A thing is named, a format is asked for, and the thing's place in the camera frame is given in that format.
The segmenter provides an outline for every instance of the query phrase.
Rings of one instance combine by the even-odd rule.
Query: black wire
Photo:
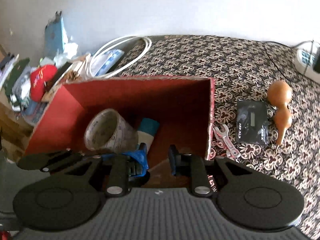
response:
[[[305,43],[310,43],[310,42],[311,42],[312,44],[311,44],[311,51],[310,51],[310,56],[309,56],[309,62],[307,63],[307,66],[306,66],[306,70],[307,70],[307,68],[308,68],[308,66],[309,66],[309,64],[310,64],[311,53],[312,53],[314,41],[303,41],[303,42],[300,42],[300,43],[298,43],[297,45],[294,45],[294,46],[288,46],[288,45],[285,45],[285,44],[282,44],[282,43],[276,42],[276,41],[264,41],[264,42],[263,42],[263,48],[264,48],[265,53],[267,54],[269,60],[270,60],[270,61],[273,63],[273,65],[277,68],[277,70],[279,71],[279,73],[280,73],[286,80],[288,80],[289,82],[291,82],[291,83],[298,83],[300,80],[296,81],[296,80],[290,79],[290,78],[288,78],[286,75],[284,75],[284,74],[282,73],[282,71],[279,69],[279,67],[276,65],[276,63],[273,61],[273,59],[272,59],[272,58],[270,57],[270,55],[268,54],[268,51],[267,51],[267,48],[266,48],[265,44],[274,43],[274,44],[278,44],[278,45],[281,45],[281,46],[284,46],[284,47],[287,47],[287,48],[290,48],[290,49],[295,49],[295,48],[297,48],[297,47],[299,47],[299,46],[301,46],[301,45],[303,45],[303,44],[305,44]]]

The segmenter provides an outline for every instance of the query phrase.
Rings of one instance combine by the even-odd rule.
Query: red hat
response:
[[[44,65],[30,74],[31,89],[30,97],[35,102],[40,102],[44,93],[44,83],[51,80],[58,69],[54,65]]]

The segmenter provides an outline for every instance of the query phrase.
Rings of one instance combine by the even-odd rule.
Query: open cardboard box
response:
[[[134,128],[144,117],[160,123],[148,153],[150,168],[168,148],[210,153],[214,83],[205,77],[121,77],[63,85],[35,127],[26,155],[71,148],[88,152],[84,132],[91,119],[113,108]]]

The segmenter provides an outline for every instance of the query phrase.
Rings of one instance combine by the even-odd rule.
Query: floral tablecloth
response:
[[[268,104],[269,144],[235,144],[239,162],[294,185],[304,196],[305,207],[299,228],[312,239],[320,237],[320,85],[298,74],[292,59],[295,49],[236,38],[217,36],[152,37],[149,52],[121,73],[125,75],[186,75],[215,78],[215,121],[226,123],[234,142],[237,99],[266,100],[269,85],[287,77],[293,96],[289,104],[292,126],[276,152],[276,111]],[[120,63],[135,58],[135,46]],[[223,154],[213,141],[211,157]]]

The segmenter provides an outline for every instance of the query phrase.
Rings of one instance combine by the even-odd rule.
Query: coiled white cable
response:
[[[141,39],[146,44],[144,50],[142,51],[142,53],[138,57],[136,57],[134,60],[130,61],[128,64],[124,65],[123,67],[121,67],[121,68],[119,68],[119,69],[117,69],[115,71],[112,71],[110,73],[107,73],[107,74],[104,74],[104,75],[100,75],[100,76],[94,76],[92,74],[92,71],[91,71],[92,64],[97,60],[98,57],[102,56],[108,50],[111,50],[111,49],[115,48],[116,46],[119,46],[122,43],[125,43],[127,41],[131,41],[131,40],[134,40],[134,39]],[[113,44],[113,43],[115,43],[116,41],[119,41],[119,40],[123,40],[123,41],[120,41],[120,42],[110,46],[111,44]],[[91,78],[94,78],[94,79],[106,79],[106,78],[110,78],[110,77],[115,76],[116,74],[120,73],[121,71],[125,70],[126,68],[128,68],[129,66],[131,66],[132,64],[137,62],[139,59],[141,59],[148,52],[148,50],[151,47],[151,44],[152,44],[151,39],[148,38],[148,37],[144,37],[144,36],[123,36],[123,37],[116,38],[116,39],[106,43],[105,45],[103,45],[92,56],[91,62],[85,67],[86,78],[87,79],[91,79]]]

